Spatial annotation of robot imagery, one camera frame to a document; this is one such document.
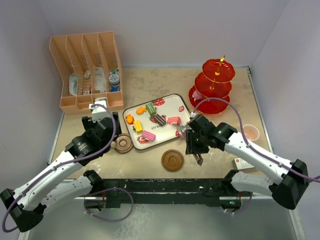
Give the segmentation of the metal serving tongs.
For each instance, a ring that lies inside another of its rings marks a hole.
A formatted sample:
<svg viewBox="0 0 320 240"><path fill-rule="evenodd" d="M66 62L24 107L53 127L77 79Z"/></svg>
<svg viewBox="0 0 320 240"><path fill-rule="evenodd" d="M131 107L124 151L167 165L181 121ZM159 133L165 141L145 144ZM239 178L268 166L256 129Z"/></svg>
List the metal serving tongs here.
<svg viewBox="0 0 320 240"><path fill-rule="evenodd" d="M193 155L193 157L195 158L197 164L198 164L199 166L202 166L203 161L204 161L203 158L202 158L202 156L201 156L200 154L194 154L194 153L193 153L192 155Z"/></svg>

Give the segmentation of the coral toy cake slice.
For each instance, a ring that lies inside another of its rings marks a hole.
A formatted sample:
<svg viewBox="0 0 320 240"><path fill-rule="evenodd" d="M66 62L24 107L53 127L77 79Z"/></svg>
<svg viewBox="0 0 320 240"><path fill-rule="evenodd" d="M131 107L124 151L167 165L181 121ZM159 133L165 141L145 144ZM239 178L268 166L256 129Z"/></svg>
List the coral toy cake slice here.
<svg viewBox="0 0 320 240"><path fill-rule="evenodd" d="M169 117L167 119L167 123L170 125L180 125L181 124L181 118L179 116L173 116L173 117Z"/></svg>

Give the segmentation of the purple fuzzy sweet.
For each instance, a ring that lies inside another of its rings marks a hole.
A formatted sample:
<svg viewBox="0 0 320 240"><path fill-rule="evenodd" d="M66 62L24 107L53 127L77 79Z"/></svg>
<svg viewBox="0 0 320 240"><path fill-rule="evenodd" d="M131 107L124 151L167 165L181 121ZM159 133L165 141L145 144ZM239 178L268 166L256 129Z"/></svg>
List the purple fuzzy sweet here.
<svg viewBox="0 0 320 240"><path fill-rule="evenodd" d="M201 100L201 99L202 99L202 95L201 95L197 90L195 90L195 91L192 93L192 97L193 97L193 100L194 100L194 101L198 101L198 100Z"/></svg>

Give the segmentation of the brown toy cake slice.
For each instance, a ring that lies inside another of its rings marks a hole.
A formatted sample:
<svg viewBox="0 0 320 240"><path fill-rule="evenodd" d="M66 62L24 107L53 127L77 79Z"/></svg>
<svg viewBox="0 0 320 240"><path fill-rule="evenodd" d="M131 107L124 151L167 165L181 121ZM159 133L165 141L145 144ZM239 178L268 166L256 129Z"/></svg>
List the brown toy cake slice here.
<svg viewBox="0 0 320 240"><path fill-rule="evenodd" d="M159 114L155 114L153 116L154 121L161 127L163 127L164 125L166 125L166 120Z"/></svg>

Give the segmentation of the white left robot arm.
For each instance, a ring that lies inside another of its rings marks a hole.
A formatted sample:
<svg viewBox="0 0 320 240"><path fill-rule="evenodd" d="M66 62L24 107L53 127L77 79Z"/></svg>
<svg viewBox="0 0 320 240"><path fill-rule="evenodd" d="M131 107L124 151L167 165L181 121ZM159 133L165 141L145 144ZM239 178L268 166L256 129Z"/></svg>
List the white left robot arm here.
<svg viewBox="0 0 320 240"><path fill-rule="evenodd" d="M44 215L65 201L80 196L98 196L104 181L95 170L87 170L76 180L62 184L66 177L111 149L121 134L119 115L113 112L99 121L81 119L84 133L74 137L60 155L32 180L16 189L6 188L0 194L16 229L24 233L38 225Z"/></svg>

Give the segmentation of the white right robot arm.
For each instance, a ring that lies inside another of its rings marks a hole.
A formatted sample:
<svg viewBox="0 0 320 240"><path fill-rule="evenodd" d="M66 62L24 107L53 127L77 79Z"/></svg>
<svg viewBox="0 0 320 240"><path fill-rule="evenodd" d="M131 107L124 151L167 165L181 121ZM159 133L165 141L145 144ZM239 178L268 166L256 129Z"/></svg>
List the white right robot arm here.
<svg viewBox="0 0 320 240"><path fill-rule="evenodd" d="M309 182L302 177L308 173L305 162L299 159L292 162L279 157L245 140L242 133L229 124L221 122L214 125L202 114L191 118L187 126L185 153L198 156L198 165L203 162L201 155L214 148L246 161L263 173L255 175L230 170L222 180L222 190L226 195L258 193L272 197L286 209L297 207L309 186Z"/></svg>

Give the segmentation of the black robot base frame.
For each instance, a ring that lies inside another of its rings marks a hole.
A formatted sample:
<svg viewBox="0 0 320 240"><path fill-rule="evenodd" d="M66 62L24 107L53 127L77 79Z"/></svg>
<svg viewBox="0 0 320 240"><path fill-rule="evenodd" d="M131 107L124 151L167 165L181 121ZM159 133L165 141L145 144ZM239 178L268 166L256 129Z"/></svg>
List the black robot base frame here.
<svg viewBox="0 0 320 240"><path fill-rule="evenodd" d="M208 207L240 208L240 196L248 197L249 192L240 193L221 178L183 179L125 179L101 178L94 170L83 174L93 187L91 194L105 195L106 208L120 208L122 204L159 205L205 205Z"/></svg>

